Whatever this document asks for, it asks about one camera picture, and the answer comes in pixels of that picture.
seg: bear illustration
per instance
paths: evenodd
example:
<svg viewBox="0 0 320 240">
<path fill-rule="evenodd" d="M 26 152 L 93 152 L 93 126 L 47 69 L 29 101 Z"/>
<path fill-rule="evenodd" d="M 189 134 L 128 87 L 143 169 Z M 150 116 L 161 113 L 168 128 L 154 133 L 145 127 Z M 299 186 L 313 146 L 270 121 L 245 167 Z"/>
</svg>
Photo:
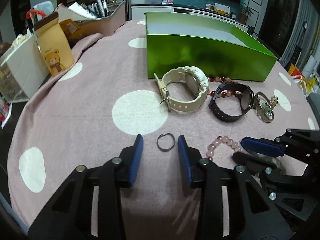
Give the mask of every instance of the bear illustration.
<svg viewBox="0 0 320 240">
<path fill-rule="evenodd" d="M 60 72 L 66 70 L 65 66 L 60 63 L 59 51 L 56 49 L 54 52 L 48 53 L 44 59 L 46 60 L 47 65 L 53 71 L 54 68 Z"/>
</svg>

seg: potted plant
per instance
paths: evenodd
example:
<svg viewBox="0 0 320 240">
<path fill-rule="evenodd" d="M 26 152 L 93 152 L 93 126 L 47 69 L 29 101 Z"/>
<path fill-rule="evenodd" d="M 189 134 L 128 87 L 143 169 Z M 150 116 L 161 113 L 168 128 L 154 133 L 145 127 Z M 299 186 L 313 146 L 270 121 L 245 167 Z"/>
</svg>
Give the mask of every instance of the potted plant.
<svg viewBox="0 0 320 240">
<path fill-rule="evenodd" d="M 248 17 L 253 14 L 253 10 L 249 7 L 249 5 L 246 5 L 245 3 L 241 3 L 240 10 L 241 12 L 238 17 L 238 22 L 246 24 Z"/>
</svg>

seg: white box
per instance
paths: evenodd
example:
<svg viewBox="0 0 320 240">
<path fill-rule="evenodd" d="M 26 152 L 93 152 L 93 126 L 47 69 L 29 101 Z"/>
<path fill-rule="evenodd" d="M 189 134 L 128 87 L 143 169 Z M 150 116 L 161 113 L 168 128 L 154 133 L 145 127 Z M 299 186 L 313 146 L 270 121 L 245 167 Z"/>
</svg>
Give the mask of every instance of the white box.
<svg viewBox="0 0 320 240">
<path fill-rule="evenodd" d="M 0 92 L 9 103 L 28 101 L 48 74 L 32 34 L 18 47 L 11 46 L 0 58 Z"/>
</svg>

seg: dark door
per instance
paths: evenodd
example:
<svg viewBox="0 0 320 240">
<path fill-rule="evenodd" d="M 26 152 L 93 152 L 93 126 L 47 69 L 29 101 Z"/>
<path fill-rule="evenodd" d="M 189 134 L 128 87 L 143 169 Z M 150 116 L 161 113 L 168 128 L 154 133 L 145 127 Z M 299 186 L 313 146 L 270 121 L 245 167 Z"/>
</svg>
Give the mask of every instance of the dark door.
<svg viewBox="0 0 320 240">
<path fill-rule="evenodd" d="M 299 0 L 269 0 L 259 33 L 267 47 L 282 56 L 292 33 Z"/>
</svg>

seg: watch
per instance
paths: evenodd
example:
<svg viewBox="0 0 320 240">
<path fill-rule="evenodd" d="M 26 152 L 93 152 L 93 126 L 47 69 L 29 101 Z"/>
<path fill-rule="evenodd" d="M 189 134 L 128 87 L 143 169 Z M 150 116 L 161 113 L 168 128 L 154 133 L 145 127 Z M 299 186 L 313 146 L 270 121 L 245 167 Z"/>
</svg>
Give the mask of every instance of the watch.
<svg viewBox="0 0 320 240">
<path fill-rule="evenodd" d="M 160 103 L 166 102 L 169 112 L 171 112 L 171 109 L 182 112 L 198 110 L 207 98 L 209 82 L 200 68 L 195 66 L 174 68 L 164 74 L 161 81 L 156 73 L 154 73 L 154 76 L 163 98 Z M 196 99 L 185 102 L 170 97 L 169 90 L 167 89 L 167 85 L 170 83 L 186 83 L 190 91 L 196 96 Z"/>
<path fill-rule="evenodd" d="M 241 99 L 239 99 L 241 111 L 242 111 L 241 115 L 237 115 L 237 116 L 228 115 L 223 111 L 221 111 L 220 108 L 217 106 L 215 100 L 217 99 L 218 95 L 222 93 L 224 90 L 234 90 L 242 93 Z M 240 84 L 238 82 L 235 82 L 235 83 L 224 82 L 220 86 L 218 86 L 214 96 L 211 98 L 209 103 L 209 108 L 218 119 L 224 122 L 234 122 L 240 119 L 241 116 L 249 112 L 249 110 L 253 107 L 253 101 L 254 101 L 254 93 L 249 86 Z"/>
</svg>

